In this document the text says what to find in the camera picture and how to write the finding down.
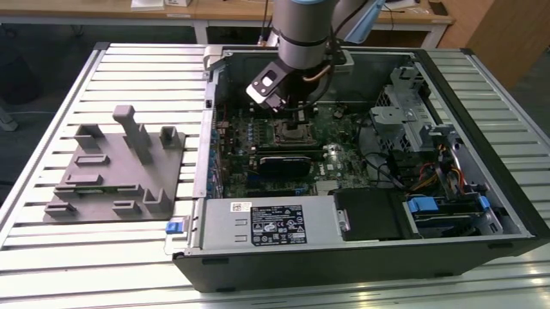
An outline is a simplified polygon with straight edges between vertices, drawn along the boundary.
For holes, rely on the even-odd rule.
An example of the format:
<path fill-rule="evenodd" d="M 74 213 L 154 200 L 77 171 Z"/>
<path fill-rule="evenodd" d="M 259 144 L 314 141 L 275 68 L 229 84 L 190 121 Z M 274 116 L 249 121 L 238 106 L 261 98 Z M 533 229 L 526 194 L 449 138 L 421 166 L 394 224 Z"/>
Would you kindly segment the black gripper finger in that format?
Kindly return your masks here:
<path fill-rule="evenodd" d="M 289 130 L 292 131 L 304 130 L 306 126 L 309 125 L 309 123 L 310 123 L 310 120 L 309 120 L 308 111 L 301 110 L 301 111 L 292 112 L 292 118 L 289 120 Z"/>

